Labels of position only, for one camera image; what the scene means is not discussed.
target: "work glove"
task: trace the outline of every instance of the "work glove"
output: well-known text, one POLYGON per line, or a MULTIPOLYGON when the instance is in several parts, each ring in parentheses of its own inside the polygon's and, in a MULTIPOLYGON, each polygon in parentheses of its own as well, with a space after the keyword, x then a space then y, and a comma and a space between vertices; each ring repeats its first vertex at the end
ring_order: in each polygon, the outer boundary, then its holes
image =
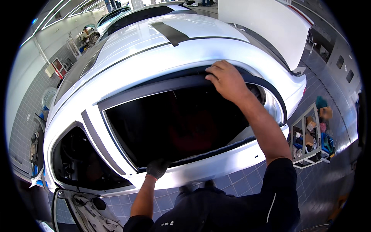
POLYGON ((171 161, 160 158, 154 160, 147 165, 147 175, 153 176, 156 180, 162 177, 167 168, 170 166, 171 161))

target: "tire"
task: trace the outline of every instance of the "tire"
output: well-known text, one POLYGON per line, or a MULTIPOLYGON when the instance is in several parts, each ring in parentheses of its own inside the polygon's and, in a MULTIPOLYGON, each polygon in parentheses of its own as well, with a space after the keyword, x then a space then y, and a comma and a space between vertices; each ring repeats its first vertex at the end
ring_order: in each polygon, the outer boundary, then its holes
POLYGON ((93 36, 90 38, 90 42, 91 42, 92 44, 95 44, 95 43, 98 41, 98 39, 99 39, 99 34, 95 34, 95 35, 93 35, 93 36))

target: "white wall panel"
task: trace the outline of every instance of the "white wall panel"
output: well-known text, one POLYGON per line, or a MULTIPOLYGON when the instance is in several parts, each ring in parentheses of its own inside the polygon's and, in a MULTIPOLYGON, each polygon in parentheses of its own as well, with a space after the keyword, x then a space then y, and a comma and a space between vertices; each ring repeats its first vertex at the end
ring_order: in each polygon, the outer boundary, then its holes
MULTIPOLYGON (((66 44, 68 33, 77 35, 85 25, 96 23, 106 9, 95 10, 65 18, 35 34, 37 41, 49 60, 61 47, 66 44)), ((6 141, 9 145, 10 134, 19 105, 31 82, 45 65, 40 56, 34 38, 27 41, 18 51, 10 75, 6 99, 6 141)))

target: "bare hand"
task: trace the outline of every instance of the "bare hand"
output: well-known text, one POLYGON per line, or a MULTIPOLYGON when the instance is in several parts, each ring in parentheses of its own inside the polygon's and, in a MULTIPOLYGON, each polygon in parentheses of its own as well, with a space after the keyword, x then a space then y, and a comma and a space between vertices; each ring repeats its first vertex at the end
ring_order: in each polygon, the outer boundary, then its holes
POLYGON ((236 105, 242 102, 250 93, 238 70, 225 60, 216 61, 211 67, 206 68, 205 71, 212 73, 206 75, 205 79, 210 80, 218 93, 225 99, 236 105))

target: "open trunk lid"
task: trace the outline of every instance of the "open trunk lid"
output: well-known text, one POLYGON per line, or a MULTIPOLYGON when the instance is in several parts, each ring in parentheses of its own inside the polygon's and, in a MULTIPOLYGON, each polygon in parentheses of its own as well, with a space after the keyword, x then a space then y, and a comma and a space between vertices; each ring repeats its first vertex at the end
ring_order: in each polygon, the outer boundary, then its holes
POLYGON ((297 68, 313 21, 281 0, 235 0, 219 3, 219 20, 244 26, 266 39, 291 71, 297 68))

